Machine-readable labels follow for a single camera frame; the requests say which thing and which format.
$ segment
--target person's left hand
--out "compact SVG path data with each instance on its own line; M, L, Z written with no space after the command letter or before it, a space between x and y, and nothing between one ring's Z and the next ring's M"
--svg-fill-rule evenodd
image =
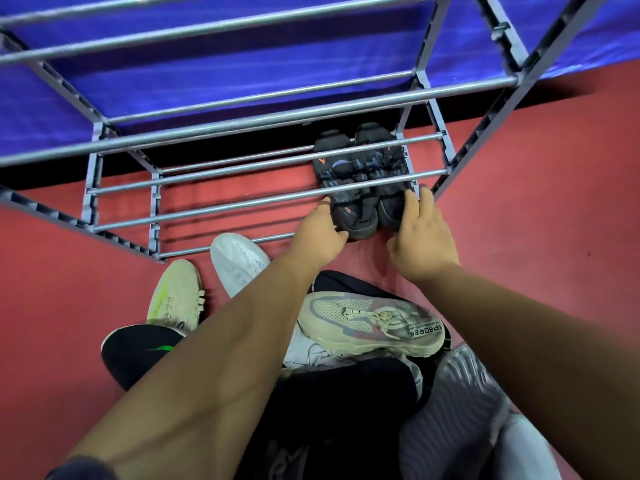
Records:
M333 228L330 199L325 197L302 220L286 253L319 271L338 257L348 237L347 231L336 232Z

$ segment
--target red floor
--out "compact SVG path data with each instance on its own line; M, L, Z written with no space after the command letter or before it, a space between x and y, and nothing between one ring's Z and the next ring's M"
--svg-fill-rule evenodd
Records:
M640 337L640 62L573 76L588 95L514 113L438 203L463 265L585 320ZM476 121L449 126L459 147ZM407 132L409 136L418 131ZM411 147L416 171L438 161L436 143ZM107 179L116 184L131 177ZM314 186L310 166L163 190L164 212ZM28 194L79 214L83 185ZM207 246L222 230L289 232L312 201L180 221L163 249ZM148 191L101 198L102 222L148 215ZM120 396L100 362L102 339L142 322L164 266L80 233L0 207L3 338L0 471L43 478ZM263 223L275 222L272 225ZM146 228L123 235L145 242ZM286 242L264 246L275 256ZM209 310L226 295L208 254L190 257ZM332 268L418 302L389 264L382 236L348 244ZM564 463L566 479L577 478Z

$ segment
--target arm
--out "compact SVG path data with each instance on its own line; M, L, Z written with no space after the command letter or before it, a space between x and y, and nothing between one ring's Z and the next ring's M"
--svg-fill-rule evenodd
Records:
M232 478L308 287L346 240L321 202L289 249L140 379L70 456L103 460L122 480Z
M608 330L479 276L433 195L407 192L394 265L443 314L553 446L587 479L640 471L640 352Z

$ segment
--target forearm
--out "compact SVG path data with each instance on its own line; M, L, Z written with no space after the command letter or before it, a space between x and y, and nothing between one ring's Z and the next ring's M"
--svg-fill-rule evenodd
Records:
M105 460L123 479L233 476L317 271L287 253L274 260L156 364L72 455Z
M420 289L583 478L637 475L636 348L454 264Z

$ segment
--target metal shoe rack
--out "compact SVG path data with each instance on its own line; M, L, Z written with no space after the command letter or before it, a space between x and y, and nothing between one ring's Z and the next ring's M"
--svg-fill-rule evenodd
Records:
M149 5L150 3L161 3L167 1L171 0L110 0L106 2L61 7L53 10L0 17L0 29L2 30L0 31L0 48L4 49L4 55L0 55L0 66L7 64L27 65L37 74L37 76L48 83L48 85L55 89L62 97L69 101L69 103L73 104L78 111L93 123L93 137L92 140L87 143L71 144L47 150L0 157L0 167L6 167L65 158L73 155L89 154L89 164L86 175L86 191L83 198L82 214L79 219L69 216L64 212L60 212L59 210L52 209L42 203L36 202L24 195L21 195L20 193L2 186L0 186L0 202L32 213L38 217L44 217L65 227L98 237L106 242L114 243L124 249L155 259L158 262L165 262L166 259L170 257L183 256L208 250L208 248L195 248L168 253L161 252L159 241L161 223L174 219L204 216L215 214L217 212L258 207L260 205L267 205L270 203L320 196L347 189L359 189L375 185L385 185L394 182L411 181L412 185L415 187L417 185L416 180L418 178L434 176L438 176L437 182L433 187L433 192L437 198L444 192L444 190L446 190L457 174L462 171L468 161L473 158L487 138L489 138L494 131L498 129L509 113L514 110L516 105L527 94L533 84L551 66L556 57L569 45L573 37L578 33L578 31L580 31L585 23L591 19L605 0L570 0L532 53L527 52L524 44L518 36L516 28L509 21L507 14L498 0L476 0L480 8L479 12L484 16L489 26L487 36L490 36L491 40L498 45L498 48L504 58L504 70L506 74L504 77L496 79L469 82L465 84L452 84L435 88L431 87L426 73L429 56L431 55L436 38L442 27L447 8L451 1L436 0L433 14L431 15L431 19L426 28L426 34L420 53L417 54L417 61L414 69L412 70L382 74L373 77L363 77L360 79L344 80L340 82L331 82L328 84L319 84L304 88L244 96L205 104L174 107L162 111L130 114L115 118L108 118L101 114L98 109L92 106L85 97L79 94L75 88L64 80L64 78L62 78L62 76L60 76L60 74L57 73L46 61L59 57L69 57L89 52L112 50L114 48L143 45L171 39L235 31L261 25L291 22L294 20L327 17L336 14L368 9L379 9L381 7L396 6L400 4L411 4L421 2L423 0L353 0L34 50L28 49L25 44L7 31L15 25L25 23L41 22L44 20L53 20L68 16L89 15L104 11L136 7L142 4ZM274 112L261 116L160 130L144 134L136 134L133 136L119 136L117 128L118 123L142 120L151 117L175 115L197 110L208 110L223 106L267 100L281 96L300 95L325 89L357 86L359 84L366 84L380 80L402 79L407 77L412 78L412 83L410 90L404 93L375 96L351 100L348 102L306 107L304 109L295 109L292 111ZM438 108L437 98L496 88L502 89L500 96L496 99L489 112L485 114L475 131L473 131L469 136L466 143L462 148L456 151ZM427 106L435 132L425 136L405 138L403 135L404 126L412 106L417 104L425 104ZM367 148L373 149L377 147L403 146L405 158L411 172L410 175L382 178L380 180L358 182L338 187L275 195L254 200L215 205L201 209L172 212L169 214L160 213L160 195L163 184L176 184L179 182L221 177L245 171L257 171L266 168L286 166L311 161L319 157L345 155L357 152L361 148L356 146L322 153L310 153L312 145L308 145L300 146L298 148L288 148L274 152L231 158L222 161L212 161L165 169L158 168L153 161L144 154L143 149L145 148L161 146L169 143L213 138L229 134L239 134L265 128L297 125L309 121L329 119L334 116L359 114L389 108L402 108L400 119L395 131L397 139L379 144L371 144L368 145ZM430 171L414 173L406 145L432 139L437 139L442 147L442 167ZM121 152L123 150L128 152L140 163L140 165L142 165L142 167L148 170L150 173L150 179L126 185L101 187L100 177L103 157L110 153ZM141 187L150 188L151 197L149 217L113 223L98 222L98 202L100 195ZM129 242L112 233L112 230L114 229L137 225L149 226L149 242L147 247ZM254 239L254 241L275 241L277 239L286 239L291 236L292 233L271 235Z

